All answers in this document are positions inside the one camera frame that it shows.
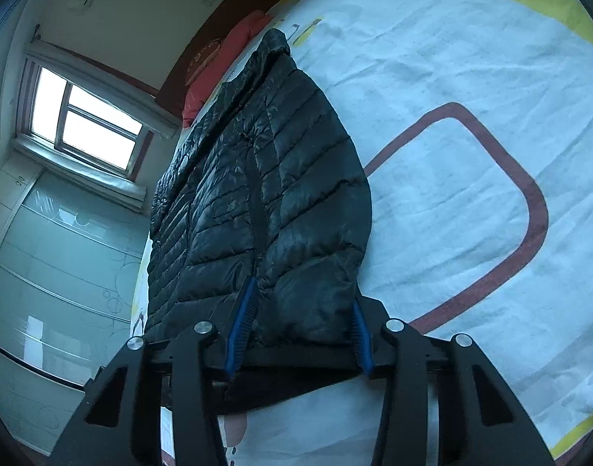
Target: jacket zipper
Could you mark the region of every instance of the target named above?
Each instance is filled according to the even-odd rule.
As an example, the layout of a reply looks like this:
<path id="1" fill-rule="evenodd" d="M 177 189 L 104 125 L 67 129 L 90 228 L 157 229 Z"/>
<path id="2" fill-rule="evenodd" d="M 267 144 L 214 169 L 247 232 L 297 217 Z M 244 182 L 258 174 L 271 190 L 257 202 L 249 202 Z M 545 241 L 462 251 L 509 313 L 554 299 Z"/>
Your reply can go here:
<path id="1" fill-rule="evenodd" d="M 261 175 L 255 163 L 254 148 L 248 138 L 245 138 L 245 140 L 249 143 L 249 150 L 245 160 L 245 176 L 249 184 L 249 215 L 254 232 L 255 266 L 257 267 L 258 261 L 266 253 L 268 217 L 266 216 L 264 203 L 261 200 Z"/>

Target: quilted nylon fabric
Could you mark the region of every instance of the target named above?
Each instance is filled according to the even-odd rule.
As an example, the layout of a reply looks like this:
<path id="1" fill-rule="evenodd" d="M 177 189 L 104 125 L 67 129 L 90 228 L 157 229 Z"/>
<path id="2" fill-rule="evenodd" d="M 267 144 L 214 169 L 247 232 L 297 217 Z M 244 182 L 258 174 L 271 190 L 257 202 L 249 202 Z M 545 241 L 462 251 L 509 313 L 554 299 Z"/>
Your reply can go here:
<path id="1" fill-rule="evenodd" d="M 350 137 L 270 30 L 158 184 L 145 335 L 173 338 L 254 275 L 254 344 L 347 344 L 371 225 Z"/>

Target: bed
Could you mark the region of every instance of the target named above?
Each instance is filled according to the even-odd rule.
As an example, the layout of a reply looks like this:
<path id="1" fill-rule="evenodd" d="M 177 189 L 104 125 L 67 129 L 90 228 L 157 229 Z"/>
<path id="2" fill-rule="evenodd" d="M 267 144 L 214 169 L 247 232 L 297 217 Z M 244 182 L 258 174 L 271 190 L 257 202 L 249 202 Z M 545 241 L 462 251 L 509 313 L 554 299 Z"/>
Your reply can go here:
<path id="1" fill-rule="evenodd" d="M 593 427 L 593 21 L 578 0 L 282 0 L 275 16 L 369 178 L 361 291 L 476 339 L 565 464 Z M 228 462 L 369 464 L 383 392 L 356 378 L 220 417 Z"/>

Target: window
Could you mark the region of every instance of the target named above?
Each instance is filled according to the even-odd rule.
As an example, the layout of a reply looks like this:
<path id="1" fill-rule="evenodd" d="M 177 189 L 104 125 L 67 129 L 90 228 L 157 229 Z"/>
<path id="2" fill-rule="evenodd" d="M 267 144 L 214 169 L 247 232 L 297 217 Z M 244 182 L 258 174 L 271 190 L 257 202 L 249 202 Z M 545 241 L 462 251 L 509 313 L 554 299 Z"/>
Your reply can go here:
<path id="1" fill-rule="evenodd" d="M 46 68 L 34 65 L 25 97 L 30 101 L 21 131 L 59 152 L 111 173 L 134 179 L 148 132 L 118 108 Z"/>

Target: metal screw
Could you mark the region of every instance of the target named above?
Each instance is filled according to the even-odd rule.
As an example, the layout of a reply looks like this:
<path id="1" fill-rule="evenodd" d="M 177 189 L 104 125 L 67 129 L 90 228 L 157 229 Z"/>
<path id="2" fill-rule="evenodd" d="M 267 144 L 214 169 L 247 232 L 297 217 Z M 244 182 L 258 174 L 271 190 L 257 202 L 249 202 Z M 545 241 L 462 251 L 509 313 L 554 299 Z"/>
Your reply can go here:
<path id="1" fill-rule="evenodd" d="M 389 319 L 385 323 L 385 327 L 389 331 L 393 331 L 394 333 L 399 333 L 400 331 L 402 331 L 404 329 L 404 322 L 402 322 L 400 319 Z"/>
<path id="2" fill-rule="evenodd" d="M 460 347 L 469 347 L 473 343 L 473 340 L 471 339 L 471 336 L 461 333 L 456 335 L 456 343 L 459 344 Z"/>
<path id="3" fill-rule="evenodd" d="M 140 336 L 133 336 L 126 342 L 130 350 L 139 350 L 139 348 L 143 347 L 143 344 L 145 344 L 145 341 Z"/>
<path id="4" fill-rule="evenodd" d="M 195 324 L 195 331 L 200 335 L 205 335 L 212 331 L 212 323 L 207 320 L 202 320 Z"/>

